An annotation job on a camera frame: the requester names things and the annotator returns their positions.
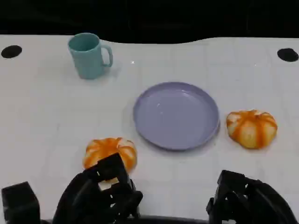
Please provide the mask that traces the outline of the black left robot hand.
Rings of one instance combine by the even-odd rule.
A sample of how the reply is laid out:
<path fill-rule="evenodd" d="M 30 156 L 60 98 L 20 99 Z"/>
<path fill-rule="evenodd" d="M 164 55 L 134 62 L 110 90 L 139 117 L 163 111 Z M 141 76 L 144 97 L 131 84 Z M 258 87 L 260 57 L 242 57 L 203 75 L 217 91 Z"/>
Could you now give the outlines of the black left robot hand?
<path fill-rule="evenodd" d="M 140 216 L 135 189 L 119 153 L 77 174 L 63 192 L 54 224 L 119 224 Z"/>

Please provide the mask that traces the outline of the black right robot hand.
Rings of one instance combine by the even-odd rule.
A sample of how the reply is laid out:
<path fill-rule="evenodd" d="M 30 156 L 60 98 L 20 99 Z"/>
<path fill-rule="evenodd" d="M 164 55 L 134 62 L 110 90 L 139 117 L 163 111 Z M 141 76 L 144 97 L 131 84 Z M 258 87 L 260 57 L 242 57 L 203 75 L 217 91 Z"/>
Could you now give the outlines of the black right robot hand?
<path fill-rule="evenodd" d="M 297 224 L 287 201 L 270 185 L 243 174 L 223 170 L 206 211 L 210 224 Z"/>

